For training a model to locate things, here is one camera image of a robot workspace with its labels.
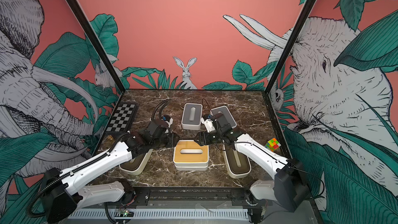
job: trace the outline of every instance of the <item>pink wall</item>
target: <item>pink wall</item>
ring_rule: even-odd
[[[185,65],[191,57],[197,57],[190,72],[199,89],[214,81],[239,84],[232,78],[237,60],[250,64],[254,73],[267,62],[269,51],[246,40],[223,15],[240,19],[239,14],[244,14],[283,35],[296,21],[301,9],[299,1],[79,0],[89,20],[102,13],[115,17],[117,68],[165,69],[171,78],[179,76],[179,83],[182,69],[172,56],[179,57]],[[131,88],[143,88],[131,78],[128,80]]]

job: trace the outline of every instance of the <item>elephant ear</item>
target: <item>elephant ear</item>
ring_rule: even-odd
[[[0,31],[16,50],[30,59],[39,44],[44,22],[39,0],[0,0],[0,9]]]

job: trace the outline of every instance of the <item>black metal frame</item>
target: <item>black metal frame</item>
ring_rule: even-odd
[[[304,3],[304,6],[301,9],[300,15],[297,18],[296,24],[293,27],[292,33],[290,34],[289,39],[287,40],[286,46],[282,51],[281,57],[279,58],[279,61],[275,67],[275,70],[271,76],[271,79],[268,82],[268,85],[266,87],[266,94],[269,94],[271,92],[271,88],[274,85],[279,73],[281,72],[281,69],[283,65],[286,62],[286,59],[290,55],[290,51],[293,47],[293,45],[296,42],[297,37],[300,34],[300,31],[302,27],[305,24],[305,21],[308,18],[308,15],[310,14],[312,7],[314,6],[316,0],[306,0]]]
[[[86,15],[84,14],[83,10],[81,9],[79,3],[77,2],[77,0],[66,0],[66,1],[71,10],[73,11],[74,15],[76,16],[77,20],[79,21],[80,25],[82,26],[84,32],[86,33],[94,49],[98,53],[98,56],[105,64],[105,67],[107,68],[108,72],[111,74],[113,80],[115,81],[116,87],[119,89],[121,94],[123,94],[123,92],[126,91],[126,89],[124,88],[122,81],[119,79],[115,70],[113,69],[112,63],[108,60],[108,57],[106,55],[105,50],[102,47],[101,42],[98,40],[97,35],[92,29],[91,24],[88,21]]]

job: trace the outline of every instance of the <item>tissue box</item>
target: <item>tissue box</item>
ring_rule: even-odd
[[[177,170],[207,170],[209,146],[200,146],[193,140],[180,140],[174,148],[173,162]]]

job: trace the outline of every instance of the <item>rabbit illustration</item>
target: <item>rabbit illustration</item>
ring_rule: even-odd
[[[176,64],[182,68],[182,85],[185,84],[184,89],[197,89],[197,87],[195,87],[191,82],[191,73],[189,72],[189,67],[191,67],[197,60],[196,57],[191,58],[186,67],[184,66],[184,62],[182,62],[178,57],[173,56],[173,58],[176,61]]]
[[[111,63],[114,63],[117,61],[117,58],[115,56],[112,56],[111,54],[107,54],[108,59],[110,60]],[[118,77],[122,76],[122,72],[115,66],[113,66],[115,69],[115,72]],[[100,60],[99,65],[96,65],[96,85],[100,85],[103,88],[106,87],[115,87],[115,81],[112,79],[111,74],[107,71],[107,68],[105,67],[105,64]]]

